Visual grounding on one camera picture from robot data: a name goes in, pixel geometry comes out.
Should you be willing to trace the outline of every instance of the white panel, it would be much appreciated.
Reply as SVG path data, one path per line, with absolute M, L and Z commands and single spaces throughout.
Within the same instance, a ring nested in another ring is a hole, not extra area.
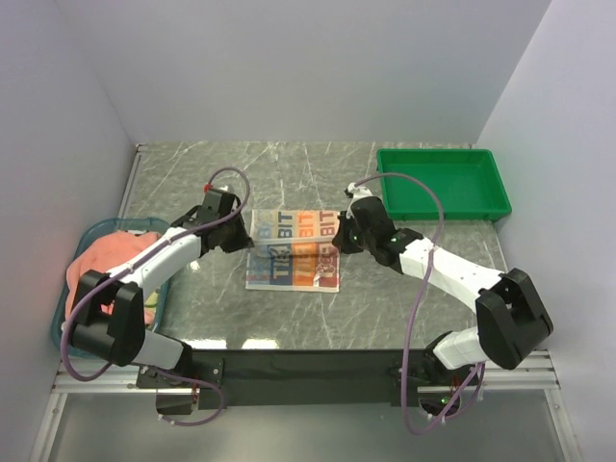
M 183 349 L 179 341 L 146 330 L 143 345 L 133 360 L 133 364 L 145 364 L 170 370 L 177 366 Z
M 116 213 L 134 147 L 53 1 L 1 0 L 0 43 L 0 458 L 21 461 L 58 367 L 66 267 Z
M 400 255 L 400 264 L 404 274 L 419 279 L 424 278 L 432 246 L 432 241 L 428 238 L 409 244 L 404 253 Z M 434 268 L 430 274 L 430 284 L 460 300 L 473 313 L 479 291 L 491 289 L 501 281 L 501 271 L 469 262 L 439 246 L 434 250 L 433 261 Z
M 58 0 L 137 141 L 476 141 L 550 0 Z
M 476 327 L 451 332 L 434 348 L 434 354 L 450 371 L 467 364 L 487 361 Z
M 108 273 L 113 276 L 125 270 L 129 265 L 135 265 L 147 253 L 158 247 L 161 242 L 170 240 L 173 236 L 177 236 L 184 231 L 186 231 L 184 228 L 169 228 L 164 236 L 156 243 L 142 251 L 139 255 L 131 258 L 124 265 L 111 268 Z M 165 247 L 154 255 L 145 265 L 136 268 L 133 273 L 123 277 L 121 281 L 125 284 L 135 282 L 143 289 L 143 299 L 147 300 L 154 291 L 165 284 L 173 274 L 181 270 L 188 263 L 199 258 L 200 253 L 201 238 L 195 235 L 185 236 Z
M 611 0 L 553 2 L 479 139 L 513 205 L 507 262 L 552 316 L 547 345 L 588 461 L 616 454 L 615 17 Z

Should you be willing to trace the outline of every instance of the gray marble surface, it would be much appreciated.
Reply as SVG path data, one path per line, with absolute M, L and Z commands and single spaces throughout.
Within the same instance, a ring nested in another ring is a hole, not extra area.
M 173 221 L 202 201 L 203 185 L 217 168 L 245 170 L 253 208 L 338 209 L 343 189 L 374 173 L 380 147 L 437 147 L 372 142 L 197 142 L 142 147 L 144 159 L 126 217 Z M 448 147 L 468 147 L 449 145 Z M 222 174 L 217 184 L 236 192 L 242 183 Z M 375 181 L 369 187 L 380 193 Z M 426 235 L 430 222 L 399 223 Z M 448 221 L 439 244 L 480 265 L 504 270 L 491 222 Z M 196 347 L 386 348 L 402 347 L 419 280 L 385 269 L 366 253 L 343 256 L 338 294 L 247 291 L 246 252 L 205 255 L 171 280 L 160 332 Z M 474 323 L 461 302 L 430 288 L 420 308 L 413 347 Z

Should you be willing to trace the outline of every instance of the purple cable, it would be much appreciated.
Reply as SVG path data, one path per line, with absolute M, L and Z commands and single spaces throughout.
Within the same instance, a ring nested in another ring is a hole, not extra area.
M 218 393 L 218 396 L 220 397 L 220 400 L 218 401 L 218 409 L 214 411 L 214 413 L 210 417 L 207 417 L 201 421 L 182 422 L 182 421 L 175 421 L 171 417 L 162 416 L 161 419 L 164 420 L 165 422 L 169 422 L 170 424 L 177 425 L 177 426 L 200 426 L 207 422 L 211 422 L 213 419 L 218 417 L 220 413 L 222 412 L 222 409 L 224 408 L 224 394 L 222 393 L 222 390 L 216 385 L 214 385 L 213 383 L 206 382 L 204 380 L 199 380 L 196 378 L 182 377 L 181 375 L 176 375 L 174 373 L 170 373 L 170 372 L 164 371 L 159 368 L 154 368 L 154 369 L 156 370 L 157 373 L 159 373 L 163 377 L 170 378 L 172 380 L 182 380 L 183 382 L 191 383 L 193 385 L 198 385 L 200 388 L 210 388 L 214 390 L 216 393 Z
M 438 422 L 440 422 L 443 418 L 445 419 L 448 418 L 447 417 L 448 411 L 460 399 L 462 392 L 464 391 L 466 386 L 471 382 L 471 380 L 473 380 L 473 377 L 475 377 L 475 375 L 479 371 L 481 371 L 481 377 L 480 377 L 479 383 L 477 384 L 475 392 L 473 393 L 473 396 L 471 397 L 469 402 L 466 403 L 461 409 L 459 409 L 453 416 L 449 416 L 449 417 L 453 418 L 453 417 L 460 415 L 462 412 L 468 409 L 468 407 L 473 402 L 475 402 L 476 397 L 478 396 L 478 393 L 479 393 L 479 389 L 481 387 L 481 380 L 483 378 L 483 370 L 485 366 L 484 364 L 480 363 L 473 367 L 471 372 L 467 375 L 467 377 L 464 379 L 462 384 L 458 387 L 456 392 L 453 394 L 453 397 L 451 397 L 447 405 L 443 408 L 443 410 L 439 413 L 439 415 L 436 416 L 436 418 L 433 419 L 426 427 L 417 428 L 412 424 L 411 417 L 408 413 L 408 396 L 406 394 L 406 390 L 408 388 L 408 358 L 409 358 L 409 352 L 410 352 L 410 347 L 411 347 L 411 335 L 413 333 L 413 326 L 415 325 L 415 318 L 417 317 L 417 312 L 419 310 L 420 304 L 422 302 L 422 298 L 427 289 L 428 281 L 430 279 L 430 274 L 432 273 L 432 270 L 434 269 L 434 250 L 436 249 L 436 243 L 439 237 L 441 236 L 441 233 L 443 232 L 443 227 L 445 226 L 445 213 L 443 212 L 443 205 L 441 204 L 441 201 L 426 184 L 424 184 L 417 178 L 414 178 L 409 175 L 405 175 L 404 173 L 396 173 L 396 172 L 377 173 L 376 175 L 369 176 L 367 178 L 364 178 L 363 180 L 359 180 L 358 182 L 355 183 L 355 186 L 361 186 L 377 178 L 383 178 L 383 177 L 388 177 L 388 176 L 403 178 L 405 180 L 411 181 L 412 183 L 415 183 L 416 185 L 420 186 L 432 198 L 432 200 L 434 201 L 434 204 L 436 205 L 438 213 L 439 213 L 439 222 L 436 226 L 436 231 L 434 231 L 434 234 L 430 238 L 433 246 L 432 248 L 430 248 L 430 251 L 428 252 L 427 267 L 425 269 L 425 275 L 423 276 L 420 289 L 417 291 L 417 294 L 415 295 L 413 307 L 411 308 L 411 313 L 409 315 L 408 323 L 406 324 L 406 334 L 404 337 L 404 349 L 402 350 L 402 383 L 401 383 L 401 392 L 400 392 L 402 415 L 404 416 L 404 423 L 406 424 L 406 428 L 408 429 L 408 431 L 413 435 L 422 436 L 422 435 L 425 435 L 430 430 L 432 430 L 434 426 Z
M 225 216 L 223 218 L 217 219 L 217 220 L 209 222 L 209 223 L 202 224 L 200 226 L 196 226 L 193 229 L 187 229 L 186 231 L 183 231 L 183 232 L 181 232 L 179 234 L 176 234 L 169 241 L 162 241 L 162 242 L 160 242 L 153 249 L 151 249 L 149 252 L 147 252 L 145 255 L 143 255 L 137 262 L 135 262 L 135 264 L 133 265 L 133 270 L 137 269 L 140 266 L 142 266 L 143 264 L 147 263 L 149 260 L 152 259 L 152 257 L 154 257 L 154 255 L 159 253 L 161 250 L 163 250 L 168 245 L 176 242 L 177 240 L 182 239 L 182 238 L 184 238 L 186 236 L 189 236 L 190 234 L 194 234 L 194 233 L 197 233 L 199 231 L 204 231 L 204 230 L 212 228 L 214 226 L 218 226 L 219 224 L 225 223 L 226 221 L 228 221 L 229 219 L 235 217 L 237 214 L 239 214 L 242 211 L 242 209 L 244 208 L 244 206 L 248 202 L 248 199 L 250 198 L 250 183 L 248 182 L 248 178 L 246 177 L 246 175 L 244 174 L 243 171 L 241 171 L 241 170 L 239 170 L 238 168 L 235 168 L 235 167 L 223 167 L 223 168 L 215 171 L 212 174 L 212 176 L 210 177 L 210 180 L 208 181 L 208 184 L 212 184 L 212 182 L 216 179 L 216 177 L 219 176 L 224 171 L 235 171 L 244 180 L 246 191 L 245 191 L 244 200 L 240 203 L 240 205 L 234 211 L 232 211 L 229 215 L 227 215 L 227 216 Z M 66 323 L 64 325 L 64 331 L 62 333 L 62 339 L 60 341 L 60 355 L 62 357 L 62 361 L 64 363 L 64 366 L 66 367 L 66 371 L 75 380 L 79 380 L 80 382 L 90 382 L 90 381 L 93 381 L 96 378 L 100 377 L 103 373 L 105 373 L 105 371 L 112 365 L 111 363 L 107 363 L 98 372 L 95 372 L 92 375 L 81 375 L 81 374 L 79 374 L 73 368 L 72 364 L 70 363 L 70 357 L 68 356 L 68 347 L 70 345 L 69 336 L 70 336 L 70 332 L 72 330 L 72 325 L 75 322 L 75 319 L 77 318 L 77 316 L 79 315 L 81 310 L 84 309 L 86 304 L 89 301 L 91 301 L 92 298 L 95 295 L 99 294 L 105 288 L 109 287 L 110 285 L 114 284 L 116 281 L 118 281 L 119 279 L 125 277 L 126 275 L 128 275 L 130 273 L 131 273 L 131 269 L 124 269 L 123 271 L 119 272 L 115 276 L 110 277 L 109 279 L 107 279 L 105 282 L 103 282 L 99 286 L 96 286 L 94 289 L 92 289 L 90 292 L 88 292 L 81 300 L 79 300 L 79 302 L 77 302 L 77 304 L 73 307 L 72 311 L 70 312 L 70 316 L 68 317 L 68 319 L 66 320 Z M 192 378 L 178 377 L 178 376 L 174 376 L 174 378 L 179 378 L 179 379 L 181 379 L 183 381 L 190 382 L 190 383 L 193 383 L 193 381 L 195 380 L 195 379 L 192 379 Z M 222 394 L 222 391 L 216 385 L 213 385 L 213 384 L 208 383 L 208 382 L 203 382 L 201 380 L 198 380 L 198 384 L 201 384 L 201 385 L 205 384 L 204 386 L 206 386 L 208 388 L 212 388 L 213 390 L 218 391 L 218 392 L 220 392 Z M 223 403 L 224 403 L 224 401 L 221 402 L 219 410 L 222 409 Z M 209 420 L 206 419 L 206 421 L 209 422 L 211 419 L 213 419 L 215 416 L 217 416 L 220 413 L 219 410 L 215 413 L 215 415 L 212 418 L 210 418 Z

